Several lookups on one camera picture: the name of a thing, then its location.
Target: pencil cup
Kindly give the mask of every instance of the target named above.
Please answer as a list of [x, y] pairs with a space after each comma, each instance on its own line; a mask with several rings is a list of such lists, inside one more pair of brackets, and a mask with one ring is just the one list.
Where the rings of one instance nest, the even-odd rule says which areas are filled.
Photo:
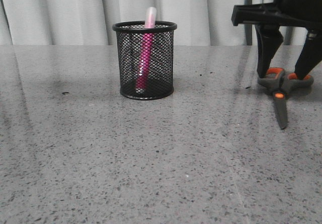
[[144, 21], [113, 25], [116, 32], [121, 95], [136, 100], [167, 97], [173, 88], [173, 35], [177, 24]]

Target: speckled countertop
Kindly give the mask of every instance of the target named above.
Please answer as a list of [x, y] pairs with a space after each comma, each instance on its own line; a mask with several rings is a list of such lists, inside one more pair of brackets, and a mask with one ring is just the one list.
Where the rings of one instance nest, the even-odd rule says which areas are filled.
[[153, 101], [120, 95], [114, 46], [0, 56], [1, 224], [322, 223], [322, 65], [280, 130], [255, 46], [175, 47]]

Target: pink marker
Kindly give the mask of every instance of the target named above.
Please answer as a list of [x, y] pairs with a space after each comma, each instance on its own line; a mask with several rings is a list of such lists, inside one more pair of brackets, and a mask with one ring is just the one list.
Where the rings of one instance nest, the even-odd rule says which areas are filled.
[[[151, 29], [155, 27], [156, 8], [150, 7], [146, 11], [144, 28]], [[153, 33], [143, 35], [141, 56], [139, 62], [138, 77], [136, 79], [135, 90], [138, 94], [143, 94], [146, 89], [147, 78], [149, 75], [149, 64], [152, 51]]]

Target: scissors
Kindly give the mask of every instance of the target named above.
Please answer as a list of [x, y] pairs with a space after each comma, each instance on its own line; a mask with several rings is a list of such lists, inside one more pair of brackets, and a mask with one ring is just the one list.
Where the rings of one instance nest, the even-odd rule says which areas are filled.
[[299, 80], [295, 73], [286, 74], [283, 68], [269, 68], [264, 78], [258, 78], [258, 84], [266, 87], [273, 96], [277, 122], [281, 129], [287, 127], [286, 98], [297, 88], [307, 88], [313, 84], [313, 77], [307, 75]]

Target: white curtain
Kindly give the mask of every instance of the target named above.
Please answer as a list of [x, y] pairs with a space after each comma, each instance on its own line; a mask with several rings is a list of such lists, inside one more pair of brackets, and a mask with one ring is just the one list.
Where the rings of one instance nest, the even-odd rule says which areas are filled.
[[[250, 26], [231, 23], [234, 5], [272, 0], [1, 0], [0, 44], [114, 45], [112, 25], [157, 19], [178, 24], [175, 45], [256, 44]], [[282, 28], [286, 44], [303, 44], [306, 30]]]

